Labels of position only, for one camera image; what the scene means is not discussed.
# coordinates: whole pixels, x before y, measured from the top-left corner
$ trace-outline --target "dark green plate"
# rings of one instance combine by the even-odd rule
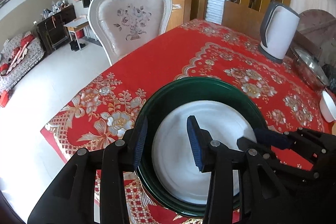
[[[240,112],[252,128],[267,128],[263,115],[248,96],[236,87],[217,79],[186,77],[165,85],[149,98],[137,118],[137,122],[145,116],[148,119],[147,137],[137,175],[145,190],[158,203],[189,218],[203,217],[205,206],[183,202],[173,197],[162,186],[152,164],[152,143],[157,128],[171,111],[181,105],[198,100],[217,101],[229,105]],[[239,197],[235,199],[235,207],[237,207]]]

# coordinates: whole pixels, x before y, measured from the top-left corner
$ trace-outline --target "floral tablecloth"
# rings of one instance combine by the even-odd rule
[[[190,76],[221,79],[246,93],[278,132],[307,127],[327,132],[319,110],[320,95],[282,64],[266,59],[258,41],[201,20],[193,20],[148,42],[84,87],[41,131],[67,161],[79,148],[105,148],[134,126],[146,100],[165,84]],[[311,168],[292,151],[274,149],[284,164]],[[134,173],[124,173],[132,223],[200,224],[156,205]],[[95,198],[99,201],[100,179]]]

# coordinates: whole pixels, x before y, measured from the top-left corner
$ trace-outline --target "white kettle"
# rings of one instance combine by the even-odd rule
[[[293,9],[271,2],[260,26],[260,52],[268,59],[282,63],[299,20],[300,16]]]

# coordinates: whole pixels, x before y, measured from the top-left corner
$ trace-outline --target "gray kettle handle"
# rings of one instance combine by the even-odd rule
[[[293,14],[295,14],[297,17],[300,17],[298,15],[297,12],[295,12],[292,8],[284,5],[283,3],[280,3],[280,2],[276,2],[276,1],[273,1],[271,2],[269,5],[268,5],[268,8],[266,10],[266,13],[264,15],[264,18],[261,22],[261,25],[260,25],[260,38],[261,38],[261,42],[262,44],[267,48],[267,42],[266,42],[266,30],[267,30],[267,27],[271,21],[271,18],[272,18],[272,15],[275,11],[275,8],[278,7],[278,6],[282,6],[284,7],[285,9],[287,9],[288,11],[292,12]]]

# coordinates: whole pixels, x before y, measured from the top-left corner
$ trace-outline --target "tiled floor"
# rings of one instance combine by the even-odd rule
[[[64,165],[40,130],[110,66],[102,47],[86,43],[82,51],[73,52],[64,45],[47,56],[15,86],[7,106],[0,108],[0,190],[25,222]],[[98,215],[96,206],[95,221]]]

